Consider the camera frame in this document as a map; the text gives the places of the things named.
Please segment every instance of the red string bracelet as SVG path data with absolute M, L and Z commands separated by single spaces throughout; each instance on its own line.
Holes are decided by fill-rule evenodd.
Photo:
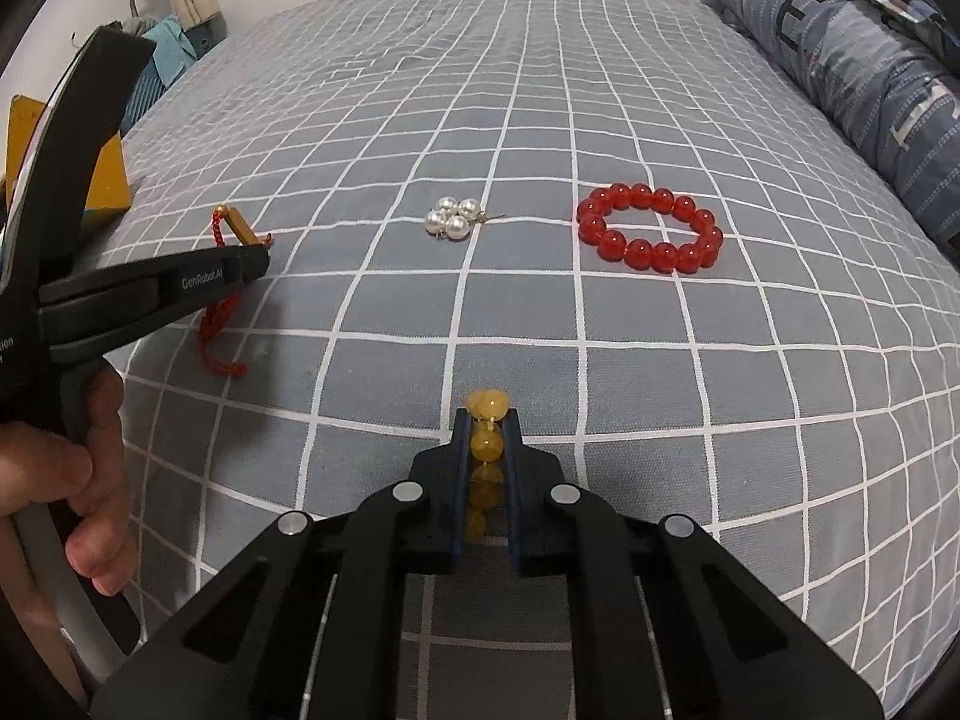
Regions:
M 653 245 L 643 238 L 627 242 L 619 230 L 607 229 L 604 217 L 634 207 L 652 208 L 656 213 L 672 215 L 678 221 L 690 225 L 697 233 L 694 244 L 675 247 L 664 241 Z M 577 206 L 577 221 L 580 225 L 580 240 L 597 247 L 600 256 L 608 262 L 623 260 L 636 271 L 653 267 L 659 274 L 696 274 L 698 269 L 711 268 L 723 245 L 723 231 L 716 226 L 716 219 L 706 208 L 697 208 L 692 197 L 681 194 L 675 197 L 666 187 L 656 191 L 646 184 L 616 183 L 608 188 L 593 190 L 587 199 Z
M 232 229 L 233 234 L 237 235 L 239 241 L 244 245 L 263 244 L 270 247 L 272 235 L 267 235 L 262 241 L 253 234 L 242 215 L 232 208 L 226 206 L 217 206 L 210 220 L 210 226 L 213 229 L 213 240 L 218 247 L 226 245 L 224 234 L 220 230 L 221 221 L 226 221 Z M 211 303 L 203 311 L 203 317 L 200 319 L 200 328 L 197 330 L 198 340 L 200 342 L 200 358 L 203 360 L 203 366 L 217 376 L 243 376 L 247 372 L 247 366 L 243 362 L 222 362 L 215 357 L 211 357 L 206 349 L 206 345 L 216 338 L 220 331 L 227 326 L 233 309 L 240 302 L 240 293 L 234 293 L 229 298 L 224 298 L 216 303 Z

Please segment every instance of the blue quilt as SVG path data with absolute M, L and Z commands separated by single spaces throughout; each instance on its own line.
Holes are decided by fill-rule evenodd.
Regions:
M 755 39 L 960 257 L 960 81 L 866 0 L 705 0 Z

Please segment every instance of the gray checkered bedsheet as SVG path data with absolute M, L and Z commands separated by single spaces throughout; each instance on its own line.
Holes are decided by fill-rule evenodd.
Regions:
M 211 245 L 268 277 L 200 365 L 193 324 L 113 357 L 149 630 L 278 512 L 355 507 L 479 386 L 626 514 L 688 512 L 899 707 L 957 631 L 960 278 L 757 49 L 686 0 L 324 0 L 200 62 L 125 141 L 100 263 Z M 664 277 L 570 223 L 613 180 L 692 194 L 720 261 Z M 430 240 L 443 194 L 506 218 Z M 686 233 L 630 211 L 632 234 Z M 501 529 L 411 582 L 398 714 L 572 712 L 559 581 Z

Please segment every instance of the red bead bracelet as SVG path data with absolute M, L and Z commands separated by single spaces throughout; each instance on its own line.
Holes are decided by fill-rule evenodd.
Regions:
M 690 225 L 697 233 L 694 244 L 675 247 L 664 241 L 653 245 L 637 238 L 627 242 L 619 230 L 608 230 L 604 217 L 616 209 L 652 208 L 659 214 L 670 214 L 675 220 Z M 593 190 L 587 199 L 577 206 L 577 221 L 580 224 L 580 240 L 597 251 L 608 262 L 623 260 L 636 271 L 646 271 L 650 266 L 659 274 L 696 274 L 698 269 L 710 268 L 717 261 L 723 245 L 723 231 L 716 226 L 716 219 L 706 208 L 697 208 L 692 197 L 681 194 L 675 197 L 672 191 L 660 187 L 651 190 L 646 184 L 613 184 L 607 189 Z

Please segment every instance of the triangular cutout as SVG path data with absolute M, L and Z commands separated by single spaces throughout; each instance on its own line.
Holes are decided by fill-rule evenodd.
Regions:
M 258 562 L 251 568 L 208 615 L 186 632 L 184 647 L 218 664 L 232 661 L 240 649 L 256 608 L 256 599 L 269 572 L 270 566 L 266 562 Z
M 703 572 L 733 656 L 741 664 L 786 647 L 786 636 L 730 577 L 715 565 L 705 565 Z

